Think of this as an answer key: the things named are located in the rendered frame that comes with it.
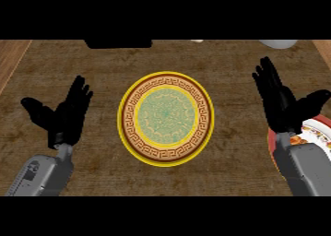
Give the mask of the red rimmed floral plate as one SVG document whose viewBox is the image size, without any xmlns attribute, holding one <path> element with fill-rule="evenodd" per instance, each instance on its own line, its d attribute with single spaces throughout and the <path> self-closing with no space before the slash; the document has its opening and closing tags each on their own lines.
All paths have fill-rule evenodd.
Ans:
<svg viewBox="0 0 331 236">
<path fill-rule="evenodd" d="M 282 135 L 272 130 L 268 133 L 269 153 L 273 156 L 276 149 L 276 139 L 288 138 L 288 150 L 293 155 L 299 155 L 297 163 L 302 166 L 321 166 L 324 170 L 331 170 L 331 120 L 318 115 L 303 121 L 302 133 L 296 135 L 285 132 Z"/>
</svg>

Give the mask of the yellow rimmed patterned plate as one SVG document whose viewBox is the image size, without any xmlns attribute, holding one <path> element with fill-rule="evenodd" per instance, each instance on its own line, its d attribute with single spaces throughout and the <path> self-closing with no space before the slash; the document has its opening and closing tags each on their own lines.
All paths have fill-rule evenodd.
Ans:
<svg viewBox="0 0 331 236">
<path fill-rule="evenodd" d="M 132 155 L 173 167 L 201 153 L 214 130 L 214 106 L 188 75 L 155 72 L 132 84 L 118 104 L 117 131 Z"/>
</svg>

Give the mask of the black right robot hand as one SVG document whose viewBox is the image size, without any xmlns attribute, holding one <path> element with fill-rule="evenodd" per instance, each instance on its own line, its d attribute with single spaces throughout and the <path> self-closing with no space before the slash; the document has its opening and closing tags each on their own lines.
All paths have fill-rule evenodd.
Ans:
<svg viewBox="0 0 331 236">
<path fill-rule="evenodd" d="M 269 57 L 260 59 L 253 72 L 253 80 L 263 101 L 269 128 L 275 133 L 302 133 L 303 121 L 321 114 L 322 106 L 331 98 L 331 91 L 319 89 L 299 100 L 282 84 Z"/>
</svg>

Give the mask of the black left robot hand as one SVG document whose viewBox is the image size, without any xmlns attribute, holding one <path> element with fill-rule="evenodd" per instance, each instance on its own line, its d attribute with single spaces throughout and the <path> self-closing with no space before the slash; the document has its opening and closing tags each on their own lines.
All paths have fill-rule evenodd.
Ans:
<svg viewBox="0 0 331 236">
<path fill-rule="evenodd" d="M 31 122 L 47 132 L 49 148 L 56 149 L 61 144 L 77 144 L 92 97 L 93 91 L 84 78 L 77 76 L 56 110 L 30 97 L 21 99 Z"/>
</svg>

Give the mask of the black appliance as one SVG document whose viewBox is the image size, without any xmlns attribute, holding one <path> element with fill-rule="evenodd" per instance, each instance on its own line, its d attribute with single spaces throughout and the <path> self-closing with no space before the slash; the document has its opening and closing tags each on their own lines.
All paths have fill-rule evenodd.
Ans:
<svg viewBox="0 0 331 236">
<path fill-rule="evenodd" d="M 141 40 L 141 41 L 86 40 L 84 42 L 90 49 L 149 48 L 151 47 L 151 40 Z"/>
</svg>

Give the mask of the grey bowl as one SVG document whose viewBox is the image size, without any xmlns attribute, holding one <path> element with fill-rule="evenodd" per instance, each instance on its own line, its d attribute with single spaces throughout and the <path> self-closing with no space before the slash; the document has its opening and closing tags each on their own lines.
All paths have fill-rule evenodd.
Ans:
<svg viewBox="0 0 331 236">
<path fill-rule="evenodd" d="M 287 49 L 296 44 L 296 40 L 260 40 L 260 43 L 272 49 Z"/>
</svg>

